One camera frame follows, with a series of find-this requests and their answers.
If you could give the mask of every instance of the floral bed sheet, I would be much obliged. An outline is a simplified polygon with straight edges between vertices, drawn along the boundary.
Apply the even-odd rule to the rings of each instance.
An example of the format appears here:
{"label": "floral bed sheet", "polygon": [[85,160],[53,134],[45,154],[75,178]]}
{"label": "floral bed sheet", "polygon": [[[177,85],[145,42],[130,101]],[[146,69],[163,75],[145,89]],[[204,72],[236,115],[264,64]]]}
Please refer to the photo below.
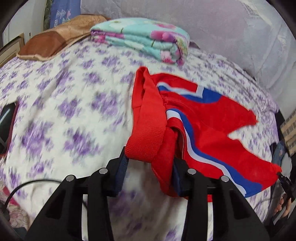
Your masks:
{"label": "floral bed sheet", "polygon": [[[278,141],[275,102],[236,64],[224,57],[189,48],[183,66],[161,63],[124,47],[85,39],[47,62],[12,59],[0,70],[0,110],[18,101],[12,143],[0,176],[12,191],[37,178],[63,180],[91,175],[119,156],[132,130],[131,95],[135,72],[166,72],[215,90],[252,109],[256,126],[229,136],[247,150],[271,161],[269,145]],[[57,188],[36,183],[19,190],[15,200],[36,217]],[[270,188],[247,198],[263,221]],[[170,198],[159,189],[150,164],[131,160],[123,189],[109,199],[116,240],[177,241],[181,239],[187,200]],[[213,236],[209,203],[208,240]],[[83,239],[87,240],[83,209]]]}

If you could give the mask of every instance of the white wall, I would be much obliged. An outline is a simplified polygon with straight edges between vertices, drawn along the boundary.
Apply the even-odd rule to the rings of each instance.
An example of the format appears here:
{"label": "white wall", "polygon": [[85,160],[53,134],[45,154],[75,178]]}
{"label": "white wall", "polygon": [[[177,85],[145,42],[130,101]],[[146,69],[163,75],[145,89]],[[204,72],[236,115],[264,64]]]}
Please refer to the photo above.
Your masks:
{"label": "white wall", "polygon": [[26,2],[4,30],[3,44],[7,44],[22,33],[24,33],[26,43],[31,37],[42,32],[45,5],[46,0],[29,0]]}
{"label": "white wall", "polygon": [[283,92],[276,99],[279,109],[286,119],[296,108],[296,64],[291,71],[289,81]]}

